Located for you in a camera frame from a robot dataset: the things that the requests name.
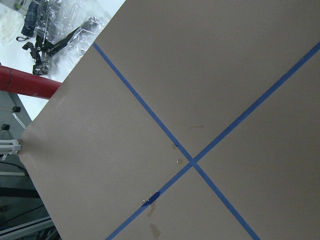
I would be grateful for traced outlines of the brown table mat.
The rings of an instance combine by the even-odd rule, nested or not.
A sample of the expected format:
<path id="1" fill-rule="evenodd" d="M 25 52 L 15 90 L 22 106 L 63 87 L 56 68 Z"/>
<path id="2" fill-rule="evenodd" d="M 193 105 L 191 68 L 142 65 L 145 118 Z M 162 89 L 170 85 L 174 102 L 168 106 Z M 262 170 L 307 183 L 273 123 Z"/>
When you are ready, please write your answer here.
<path id="1" fill-rule="evenodd" d="M 260 237 L 320 237 L 320 3 L 128 0 L 95 43 Z M 188 164 L 92 46 L 19 157 L 64 240 L 107 240 Z M 191 168 L 112 240 L 253 240 Z"/>

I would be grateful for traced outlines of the blue tape line lengthwise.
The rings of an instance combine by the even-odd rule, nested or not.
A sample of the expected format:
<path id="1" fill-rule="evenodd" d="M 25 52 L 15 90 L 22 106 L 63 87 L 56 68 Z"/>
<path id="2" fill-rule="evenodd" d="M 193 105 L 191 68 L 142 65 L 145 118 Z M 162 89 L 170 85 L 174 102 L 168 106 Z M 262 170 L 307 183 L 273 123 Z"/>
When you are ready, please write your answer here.
<path id="1" fill-rule="evenodd" d="M 211 180 L 211 178 L 204 172 L 204 170 L 198 164 L 198 161 L 204 157 L 212 148 L 214 148 L 223 138 L 225 138 L 233 129 L 235 129 L 247 116 L 249 116 L 256 108 L 257 105 L 253 104 L 248 109 L 244 111 L 234 122 L 231 123 L 222 133 L 220 133 L 208 146 L 206 146 L 198 156 L 192 157 L 189 152 L 184 148 L 184 146 L 179 142 L 179 140 L 174 136 L 174 134 L 166 127 L 166 125 L 161 121 L 161 119 L 155 114 L 151 107 L 144 101 L 144 99 L 138 94 L 138 92 L 133 88 L 129 81 L 124 77 L 124 75 L 117 69 L 117 67 L 112 63 L 104 51 L 98 46 L 97 43 L 93 43 L 93 47 L 97 50 L 99 55 L 108 64 L 112 71 L 117 75 L 117 77 L 124 83 L 127 89 L 133 94 L 133 96 L 138 100 L 142 107 L 147 111 L 147 113 L 152 117 L 152 119 L 158 124 L 162 131 L 169 137 L 175 147 L 183 154 L 187 159 L 188 164 L 184 166 L 178 173 L 176 173 L 167 183 L 165 183 L 156 193 L 154 193 L 145 203 L 138 208 L 127 220 L 125 220 L 119 227 L 117 227 L 108 237 L 108 240 L 114 239 L 122 230 L 124 230 L 135 218 L 137 218 L 145 209 L 147 209 L 151 204 L 153 204 L 162 194 L 165 193 L 177 180 L 179 180 L 188 170 L 191 168 L 195 169 L 202 179 L 207 183 L 211 190 L 216 194 L 216 196 L 222 201 L 224 206 L 229 210 L 229 212 L 235 217 L 235 219 L 240 223 L 244 230 L 249 234 L 253 240 L 259 240 L 260 237 L 253 230 L 253 228 L 247 223 L 247 221 L 241 216 L 241 214 L 236 210 L 236 208 L 231 204 L 231 202 L 225 197 L 221 190 L 216 186 L 216 184 Z"/>

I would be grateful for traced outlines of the plastic bag black parts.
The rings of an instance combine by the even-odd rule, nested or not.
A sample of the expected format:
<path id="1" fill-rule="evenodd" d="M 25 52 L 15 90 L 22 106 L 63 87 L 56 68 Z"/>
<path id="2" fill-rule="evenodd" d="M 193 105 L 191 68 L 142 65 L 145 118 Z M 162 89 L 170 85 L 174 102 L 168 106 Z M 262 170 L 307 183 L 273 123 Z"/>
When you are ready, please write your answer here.
<path id="1" fill-rule="evenodd" d="M 34 65 L 32 73 L 49 75 L 51 58 L 68 57 L 76 64 L 111 19 L 96 0 L 33 0 L 22 35 Z"/>

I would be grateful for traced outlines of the red cylinder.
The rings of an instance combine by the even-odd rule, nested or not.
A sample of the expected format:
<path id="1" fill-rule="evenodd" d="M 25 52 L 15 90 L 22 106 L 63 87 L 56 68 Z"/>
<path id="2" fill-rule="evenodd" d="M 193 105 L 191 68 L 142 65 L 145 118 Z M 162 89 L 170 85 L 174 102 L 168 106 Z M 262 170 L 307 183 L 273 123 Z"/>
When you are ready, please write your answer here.
<path id="1" fill-rule="evenodd" d="M 49 100 L 61 84 L 38 75 L 0 66 L 1 91 Z"/>

